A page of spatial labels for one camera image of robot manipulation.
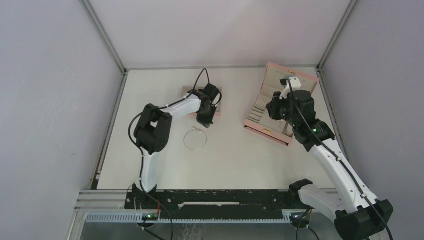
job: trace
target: metal ring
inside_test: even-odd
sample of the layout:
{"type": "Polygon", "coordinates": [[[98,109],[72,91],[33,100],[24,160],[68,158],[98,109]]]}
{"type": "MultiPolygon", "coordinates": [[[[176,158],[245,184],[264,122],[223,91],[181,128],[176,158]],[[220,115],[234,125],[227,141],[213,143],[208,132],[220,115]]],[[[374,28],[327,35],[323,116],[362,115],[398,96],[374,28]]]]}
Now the metal ring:
{"type": "Polygon", "coordinates": [[[202,148],[206,145],[206,143],[207,143],[207,142],[208,142],[208,136],[206,135],[206,133],[205,133],[202,129],[196,128],[195,126],[193,127],[193,129],[191,129],[190,131],[188,131],[188,132],[185,134],[185,136],[184,136],[184,145],[185,145],[185,147],[186,147],[186,148],[188,148],[188,149],[190,149],[190,150],[194,150],[194,151],[196,151],[196,150],[200,150],[200,149],[202,149],[202,148]],[[204,137],[206,138],[206,140],[204,141],[204,144],[203,144],[201,147],[199,147],[199,148],[190,148],[190,147],[189,147],[189,146],[187,146],[187,144],[186,144],[186,137],[187,137],[187,135],[188,135],[189,133],[193,132],[193,131],[202,132],[202,133],[204,134],[204,137]]]}

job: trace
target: black motor joint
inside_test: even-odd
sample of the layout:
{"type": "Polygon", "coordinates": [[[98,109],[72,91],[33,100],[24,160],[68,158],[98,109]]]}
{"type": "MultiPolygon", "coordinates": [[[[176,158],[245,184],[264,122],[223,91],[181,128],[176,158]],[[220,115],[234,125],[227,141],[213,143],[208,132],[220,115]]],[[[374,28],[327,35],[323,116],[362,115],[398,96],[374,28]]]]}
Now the black motor joint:
{"type": "Polygon", "coordinates": [[[269,117],[276,121],[287,121],[293,127],[296,140],[308,152],[313,146],[319,146],[320,141],[335,139],[328,125],[316,118],[315,101],[309,91],[296,90],[283,99],[280,99],[280,95],[280,91],[274,92],[271,102],[266,105],[269,117]]]}
{"type": "Polygon", "coordinates": [[[192,93],[201,100],[200,109],[196,112],[196,120],[199,124],[208,129],[214,124],[213,119],[217,111],[217,106],[215,106],[213,102],[218,95],[221,94],[220,90],[216,86],[208,83],[204,89],[190,90],[188,93],[192,93]]]}

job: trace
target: pink jewelry box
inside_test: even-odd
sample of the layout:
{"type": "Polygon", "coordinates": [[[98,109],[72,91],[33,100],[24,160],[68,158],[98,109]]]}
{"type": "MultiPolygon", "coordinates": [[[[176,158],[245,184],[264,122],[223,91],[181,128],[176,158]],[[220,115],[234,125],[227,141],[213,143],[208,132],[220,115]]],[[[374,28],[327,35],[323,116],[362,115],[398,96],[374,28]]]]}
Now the pink jewelry box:
{"type": "Polygon", "coordinates": [[[274,92],[281,92],[284,89],[280,84],[280,80],[286,75],[293,74],[300,79],[302,84],[300,89],[311,93],[314,92],[320,81],[315,76],[269,62],[266,65],[262,86],[256,96],[253,107],[246,120],[244,120],[244,128],[286,146],[292,142],[292,127],[284,120],[272,120],[265,106],[272,100],[274,92]]]}

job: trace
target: white robotic arm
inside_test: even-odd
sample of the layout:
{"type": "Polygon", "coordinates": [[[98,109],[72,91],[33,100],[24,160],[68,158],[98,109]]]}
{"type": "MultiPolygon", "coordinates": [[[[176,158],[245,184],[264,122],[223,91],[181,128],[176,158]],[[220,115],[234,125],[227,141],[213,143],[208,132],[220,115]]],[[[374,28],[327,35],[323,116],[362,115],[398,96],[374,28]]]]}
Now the white robotic arm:
{"type": "Polygon", "coordinates": [[[316,119],[314,99],[309,91],[300,90],[299,79],[289,75],[281,84],[284,90],[275,92],[266,106],[269,116],[293,127],[294,136],[325,170],[340,199],[321,191],[308,179],[291,184],[292,194],[334,221],[343,240],[363,240],[383,231],[393,213],[390,202],[380,201],[357,175],[331,129],[316,119]]]}
{"type": "MultiPolygon", "coordinates": [[[[184,98],[182,98],[183,101],[178,101],[179,103],[166,107],[162,110],[162,112],[170,114],[172,116],[172,122],[175,122],[191,113],[198,112],[201,108],[202,100],[200,100],[196,95],[189,95],[190,94],[187,93],[184,98]]],[[[158,178],[156,176],[156,167],[158,166],[160,152],[153,152],[150,154],[146,149],[143,148],[143,150],[144,160],[143,162],[140,161],[139,165],[141,175],[135,181],[135,185],[140,190],[144,189],[144,191],[149,193],[157,185],[158,178]]]]}
{"type": "Polygon", "coordinates": [[[164,107],[148,104],[144,108],[134,130],[137,139],[135,144],[143,154],[143,160],[139,165],[140,175],[134,181],[139,190],[149,193],[157,185],[156,167],[159,154],[168,143],[172,122],[188,114],[197,113],[197,121],[209,128],[213,124],[212,120],[217,109],[214,102],[220,94],[218,88],[209,83],[204,89],[190,90],[172,104],[164,107]]]}

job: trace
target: gray wall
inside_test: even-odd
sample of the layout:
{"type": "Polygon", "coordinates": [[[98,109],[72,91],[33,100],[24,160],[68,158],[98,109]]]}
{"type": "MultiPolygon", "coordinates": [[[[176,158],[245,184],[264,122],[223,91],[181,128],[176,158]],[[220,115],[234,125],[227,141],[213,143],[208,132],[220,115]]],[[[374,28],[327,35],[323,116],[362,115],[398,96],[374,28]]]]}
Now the gray wall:
{"type": "Polygon", "coordinates": [[[1,1],[1,239],[63,239],[121,74],[77,0],[1,1]]]}
{"type": "Polygon", "coordinates": [[[395,239],[424,235],[424,1],[362,0],[323,76],[353,166],[394,214],[395,239]]]}

